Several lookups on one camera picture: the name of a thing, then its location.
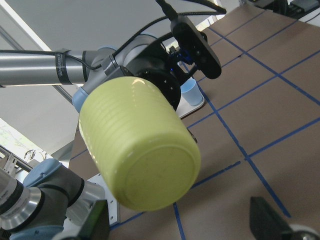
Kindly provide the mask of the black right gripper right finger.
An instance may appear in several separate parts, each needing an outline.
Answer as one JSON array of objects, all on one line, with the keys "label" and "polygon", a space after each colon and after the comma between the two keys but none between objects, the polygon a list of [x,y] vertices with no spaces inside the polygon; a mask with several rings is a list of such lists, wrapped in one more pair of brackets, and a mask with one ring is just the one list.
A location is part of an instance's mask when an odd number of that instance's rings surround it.
[{"label": "black right gripper right finger", "polygon": [[290,240],[293,230],[260,196],[252,196],[249,206],[249,227],[256,240]]}]

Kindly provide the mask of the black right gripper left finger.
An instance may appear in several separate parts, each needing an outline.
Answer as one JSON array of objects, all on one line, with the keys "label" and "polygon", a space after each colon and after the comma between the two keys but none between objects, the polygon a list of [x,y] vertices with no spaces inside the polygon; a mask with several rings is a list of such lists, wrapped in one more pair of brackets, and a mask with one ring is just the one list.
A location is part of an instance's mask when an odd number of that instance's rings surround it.
[{"label": "black right gripper left finger", "polygon": [[107,200],[97,200],[75,240],[107,240],[110,235],[109,209]]}]

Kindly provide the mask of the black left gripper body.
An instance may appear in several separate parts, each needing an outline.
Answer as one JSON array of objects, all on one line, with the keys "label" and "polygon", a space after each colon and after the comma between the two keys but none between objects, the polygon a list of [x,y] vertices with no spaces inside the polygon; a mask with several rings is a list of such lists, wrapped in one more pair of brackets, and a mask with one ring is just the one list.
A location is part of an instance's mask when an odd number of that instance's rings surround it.
[{"label": "black left gripper body", "polygon": [[124,58],[124,66],[133,76],[153,83],[174,110],[181,100],[181,85],[192,76],[178,65],[179,53],[168,53],[162,42],[154,40],[133,48]]}]

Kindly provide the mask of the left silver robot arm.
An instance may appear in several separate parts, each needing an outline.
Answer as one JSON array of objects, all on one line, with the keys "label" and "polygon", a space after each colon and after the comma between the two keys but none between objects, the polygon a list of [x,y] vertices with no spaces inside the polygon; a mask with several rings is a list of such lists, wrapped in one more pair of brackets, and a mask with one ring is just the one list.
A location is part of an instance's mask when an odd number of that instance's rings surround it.
[{"label": "left silver robot arm", "polygon": [[191,77],[179,67],[178,55],[178,51],[167,52],[159,39],[146,34],[118,50],[112,47],[86,51],[1,50],[0,86],[82,84],[72,97],[79,112],[98,86],[132,76],[153,83],[177,109],[181,85]]}]

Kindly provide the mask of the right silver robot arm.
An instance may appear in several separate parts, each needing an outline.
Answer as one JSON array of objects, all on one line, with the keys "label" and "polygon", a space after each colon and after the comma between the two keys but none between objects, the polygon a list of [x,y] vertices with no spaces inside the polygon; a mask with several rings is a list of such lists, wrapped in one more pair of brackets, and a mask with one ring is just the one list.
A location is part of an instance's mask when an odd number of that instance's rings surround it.
[{"label": "right silver robot arm", "polygon": [[102,240],[109,236],[110,200],[135,211],[156,211],[179,200],[199,172],[176,159],[136,164],[133,173],[99,185],[50,158],[24,181],[0,172],[0,226],[12,240]]}]

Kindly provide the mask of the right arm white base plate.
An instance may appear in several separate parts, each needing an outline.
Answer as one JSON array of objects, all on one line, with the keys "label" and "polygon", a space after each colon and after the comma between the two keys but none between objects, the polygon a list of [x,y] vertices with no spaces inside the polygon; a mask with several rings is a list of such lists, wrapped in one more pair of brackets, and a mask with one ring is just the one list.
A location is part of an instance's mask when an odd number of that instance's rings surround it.
[{"label": "right arm white base plate", "polygon": [[109,225],[114,226],[120,222],[120,205],[116,198],[113,196],[109,190],[107,184],[105,183],[102,175],[100,173],[88,179],[89,182],[100,185],[105,192],[104,199],[107,200],[108,205],[108,216]]}]

